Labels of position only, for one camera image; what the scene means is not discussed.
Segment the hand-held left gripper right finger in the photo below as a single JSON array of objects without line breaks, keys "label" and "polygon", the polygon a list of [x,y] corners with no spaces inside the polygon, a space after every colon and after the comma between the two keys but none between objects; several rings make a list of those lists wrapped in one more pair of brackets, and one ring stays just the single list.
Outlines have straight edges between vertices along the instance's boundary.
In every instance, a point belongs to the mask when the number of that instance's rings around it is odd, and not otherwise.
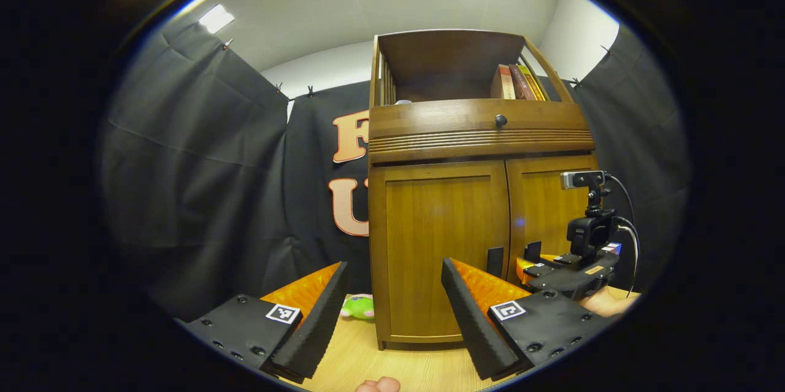
[{"label": "hand-held left gripper right finger", "polygon": [[482,380],[552,364],[616,320],[561,292],[530,293],[454,258],[443,260],[441,284]]}]

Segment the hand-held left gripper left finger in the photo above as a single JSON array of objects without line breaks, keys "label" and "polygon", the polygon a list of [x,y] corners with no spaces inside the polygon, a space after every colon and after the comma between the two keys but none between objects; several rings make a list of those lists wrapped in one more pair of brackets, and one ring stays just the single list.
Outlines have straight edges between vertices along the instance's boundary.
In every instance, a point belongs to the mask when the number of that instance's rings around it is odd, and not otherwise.
[{"label": "hand-held left gripper left finger", "polygon": [[237,294],[177,324],[253,372],[303,383],[314,376],[332,339],[348,292],[347,268],[339,261],[261,298]]}]

